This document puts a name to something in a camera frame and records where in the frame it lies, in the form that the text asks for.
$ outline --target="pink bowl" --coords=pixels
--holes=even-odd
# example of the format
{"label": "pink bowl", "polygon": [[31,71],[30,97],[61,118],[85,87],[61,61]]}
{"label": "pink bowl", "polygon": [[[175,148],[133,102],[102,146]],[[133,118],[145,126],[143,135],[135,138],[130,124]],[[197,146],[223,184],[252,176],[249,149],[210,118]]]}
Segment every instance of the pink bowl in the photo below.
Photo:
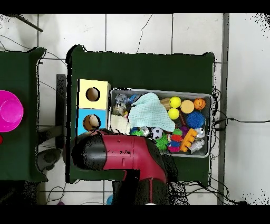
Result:
{"label": "pink bowl", "polygon": [[23,105],[11,92],[0,90],[0,132],[14,130],[22,121]]}

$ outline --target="gray plastic bin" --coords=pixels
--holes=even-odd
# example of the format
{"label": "gray plastic bin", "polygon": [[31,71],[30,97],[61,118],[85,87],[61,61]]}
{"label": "gray plastic bin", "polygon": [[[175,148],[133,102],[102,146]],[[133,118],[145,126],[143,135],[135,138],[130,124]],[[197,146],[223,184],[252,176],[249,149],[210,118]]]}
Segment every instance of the gray plastic bin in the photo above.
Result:
{"label": "gray plastic bin", "polygon": [[[110,128],[110,118],[111,118],[111,113],[112,113],[112,108],[115,105],[115,97],[117,94],[125,94],[128,97],[132,96],[133,94],[146,94],[149,92],[153,92],[154,94],[156,94],[160,100],[165,99],[165,98],[170,98],[173,96],[178,96],[180,97],[180,99],[183,101],[185,99],[189,99],[189,100],[194,100],[196,98],[202,98],[205,100],[206,102],[206,106],[204,109],[201,110],[201,113],[205,116],[206,120],[205,120],[205,125],[204,125],[204,129],[205,129],[205,144],[203,146],[203,148],[201,148],[198,151],[195,151],[193,154],[191,154],[189,152],[189,150],[187,152],[178,152],[178,153],[170,153],[170,152],[161,152],[161,154],[172,154],[172,156],[181,156],[181,157],[197,157],[197,158],[204,158],[207,157],[210,153],[210,140],[211,140],[211,122],[213,119],[212,116],[212,109],[213,109],[213,98],[211,95],[209,94],[193,94],[193,93],[189,93],[189,92],[173,92],[173,91],[159,91],[159,90],[146,90],[146,89],[120,89],[120,88],[113,88],[111,90],[110,93],[110,97],[111,97],[111,107],[109,108],[109,117],[108,117],[108,127]],[[181,122],[178,119],[174,120],[175,123],[177,123],[178,125],[181,125]]]}

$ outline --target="yellow box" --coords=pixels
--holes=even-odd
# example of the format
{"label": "yellow box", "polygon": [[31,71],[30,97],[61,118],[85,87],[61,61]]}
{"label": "yellow box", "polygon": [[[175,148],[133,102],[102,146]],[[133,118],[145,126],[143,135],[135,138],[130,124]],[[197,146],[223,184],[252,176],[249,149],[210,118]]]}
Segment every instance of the yellow box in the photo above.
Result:
{"label": "yellow box", "polygon": [[[97,101],[87,99],[86,93],[89,88],[95,88],[99,91]],[[110,88],[111,85],[106,81],[80,79],[79,108],[107,110]]]}

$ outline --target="blue spiky ball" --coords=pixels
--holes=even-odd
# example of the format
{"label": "blue spiky ball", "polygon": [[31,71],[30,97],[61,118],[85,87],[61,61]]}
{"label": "blue spiky ball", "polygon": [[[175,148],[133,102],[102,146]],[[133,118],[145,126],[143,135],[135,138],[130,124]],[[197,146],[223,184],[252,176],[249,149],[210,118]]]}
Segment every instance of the blue spiky ball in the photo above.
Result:
{"label": "blue spiky ball", "polygon": [[193,111],[187,116],[187,125],[193,129],[200,128],[205,123],[205,117],[198,111]]}

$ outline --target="green tabletop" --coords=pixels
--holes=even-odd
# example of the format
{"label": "green tabletop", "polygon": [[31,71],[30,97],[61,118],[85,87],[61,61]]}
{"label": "green tabletop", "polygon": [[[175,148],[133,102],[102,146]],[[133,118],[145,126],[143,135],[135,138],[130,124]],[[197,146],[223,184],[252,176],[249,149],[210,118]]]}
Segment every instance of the green tabletop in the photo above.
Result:
{"label": "green tabletop", "polygon": [[[78,79],[107,81],[111,87],[167,90],[211,94],[214,55],[124,54],[87,52],[81,45],[67,56],[67,90],[71,90],[71,138],[75,137],[76,90]],[[179,181],[200,181],[208,185],[209,157],[174,157]],[[122,180],[123,171],[85,171],[70,163],[69,178]]]}
{"label": "green tabletop", "polygon": [[0,90],[14,93],[24,107],[20,125],[0,133],[0,180],[46,181],[36,167],[37,151],[37,62],[44,48],[28,52],[0,52]]}

